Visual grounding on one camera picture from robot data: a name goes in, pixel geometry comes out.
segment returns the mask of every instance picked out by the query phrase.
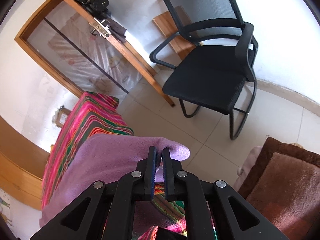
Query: purple blanket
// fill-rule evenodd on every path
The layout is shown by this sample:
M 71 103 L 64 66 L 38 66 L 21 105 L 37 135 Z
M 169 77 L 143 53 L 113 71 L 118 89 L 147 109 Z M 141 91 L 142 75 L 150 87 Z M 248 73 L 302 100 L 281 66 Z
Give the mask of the purple blanket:
M 134 171 L 137 162 L 147 158 L 150 146 L 158 153 L 166 147 L 171 158 L 183 161 L 190 156 L 187 147 L 161 137 L 136 137 L 124 135 L 96 134 L 86 140 L 64 174 L 52 195 L 50 203 L 42 210 L 40 227 L 56 216 L 94 181 L 110 183 Z M 163 182 L 162 165 L 156 160 L 156 182 Z M 166 227 L 165 217 L 156 211 L 150 202 L 136 205 L 134 228 L 145 232 L 150 226 Z

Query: silver screw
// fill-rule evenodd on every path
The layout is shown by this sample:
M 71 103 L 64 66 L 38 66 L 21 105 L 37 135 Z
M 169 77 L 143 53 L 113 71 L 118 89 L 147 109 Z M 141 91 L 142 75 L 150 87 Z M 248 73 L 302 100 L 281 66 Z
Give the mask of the silver screw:
M 103 182 L 102 181 L 96 181 L 93 186 L 95 188 L 102 188 L 103 187 Z
M 134 177 L 134 178 L 138 178 L 141 176 L 141 172 L 140 171 L 133 171 L 131 173 L 131 176 Z
M 177 175 L 179 177 L 185 177 L 185 176 L 187 176 L 187 172 L 186 171 L 178 171 Z
M 223 180 L 218 180 L 216 182 L 217 187 L 225 187 L 226 183 Z

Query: striped blanket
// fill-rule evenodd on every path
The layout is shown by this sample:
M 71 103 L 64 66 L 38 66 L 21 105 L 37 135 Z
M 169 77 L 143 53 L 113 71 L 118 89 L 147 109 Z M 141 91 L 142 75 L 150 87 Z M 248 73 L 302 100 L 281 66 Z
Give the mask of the striped blanket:
M 45 168 L 42 208 L 49 203 L 63 174 L 87 138 L 96 133 L 133 135 L 133 130 L 116 112 L 118 103 L 117 98 L 92 92 L 81 96 L 63 125 Z M 152 205 L 167 218 L 166 229 L 187 235 L 183 202 L 167 202 L 163 184 L 156 184 Z M 132 239 L 154 239 L 156 230 L 157 226 L 151 227 L 142 236 L 133 232 Z

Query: chair frame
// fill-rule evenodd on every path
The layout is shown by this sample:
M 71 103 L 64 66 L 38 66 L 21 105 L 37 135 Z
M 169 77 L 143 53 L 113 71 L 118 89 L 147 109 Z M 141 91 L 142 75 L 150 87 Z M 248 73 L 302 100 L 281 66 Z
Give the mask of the chair frame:
M 255 57 L 257 55 L 258 51 L 258 42 L 256 41 L 255 37 L 253 36 L 253 25 L 248 22 L 244 22 L 242 19 L 242 16 L 240 14 L 240 10 L 238 8 L 238 5 L 236 3 L 236 0 L 230 0 L 230 4 L 232 6 L 232 9 L 236 15 L 236 19 L 233 18 L 216 18 L 216 19 L 208 19 L 208 20 L 203 20 L 195 23 L 191 23 L 189 25 L 183 26 L 177 13 L 175 12 L 175 9 L 170 2 L 170 0 L 164 0 L 164 3 L 166 4 L 177 28 L 178 31 L 172 34 L 170 37 L 168 37 L 165 41 L 163 41 L 153 52 L 150 54 L 150 60 L 156 64 L 160 64 L 163 66 L 166 66 L 171 69 L 175 69 L 176 66 L 164 62 L 162 60 L 159 60 L 156 58 L 157 54 L 170 42 L 172 41 L 176 36 L 181 35 L 183 38 L 185 38 L 187 41 L 193 43 L 195 46 L 200 46 L 201 41 L 206 41 L 206 40 L 212 40 L 212 39 L 219 39 L 219 38 L 227 38 L 227 39 L 235 39 L 238 40 L 237 45 L 235 46 L 235 56 L 238 59 L 240 65 L 243 67 L 243 71 L 246 77 L 246 81 L 248 82 L 253 82 L 254 87 L 253 87 L 253 93 L 252 97 L 249 102 L 249 106 L 247 107 L 246 110 L 241 110 L 238 108 L 233 108 L 233 110 L 236 110 L 238 112 L 241 112 L 244 114 L 244 117 L 234 134 L 234 113 L 233 110 L 229 113 L 229 133 L 230 133 L 230 139 L 235 140 L 243 126 L 244 123 L 249 115 L 249 111 L 252 107 L 253 101 L 256 96 L 256 91 L 257 91 L 257 79 L 253 70 L 253 64 L 255 61 Z M 230 34 L 216 34 L 216 35 L 208 35 L 202 38 L 198 37 L 192 37 L 189 33 L 193 31 L 198 31 L 202 29 L 207 29 L 207 28 L 212 28 L 212 27 L 235 27 L 235 28 L 241 28 L 242 34 L 240 36 L 236 35 L 230 35 Z M 253 50 L 254 50 L 254 58 L 251 64 L 249 64 L 248 61 L 248 49 L 250 45 L 253 45 Z M 179 102 L 181 105 L 182 112 L 186 118 L 191 118 L 195 116 L 199 109 L 200 105 L 197 106 L 196 110 L 192 114 L 187 114 L 183 100 L 179 98 Z

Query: plastic sheet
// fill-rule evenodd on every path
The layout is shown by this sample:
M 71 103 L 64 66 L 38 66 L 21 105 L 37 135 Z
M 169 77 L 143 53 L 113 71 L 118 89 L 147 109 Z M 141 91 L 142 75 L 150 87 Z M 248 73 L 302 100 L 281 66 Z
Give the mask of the plastic sheet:
M 141 74 L 65 2 L 38 25 L 28 42 L 56 69 L 85 91 L 120 101 Z

